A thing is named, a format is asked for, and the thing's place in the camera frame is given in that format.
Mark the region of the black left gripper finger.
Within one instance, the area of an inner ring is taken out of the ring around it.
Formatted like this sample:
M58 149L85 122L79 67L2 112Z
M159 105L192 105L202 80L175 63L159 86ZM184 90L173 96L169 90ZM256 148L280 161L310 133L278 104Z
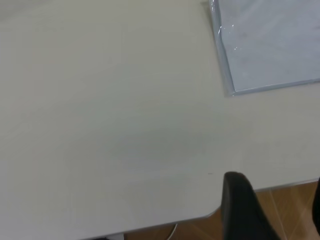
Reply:
M223 176L221 221L224 240L279 240L245 175Z

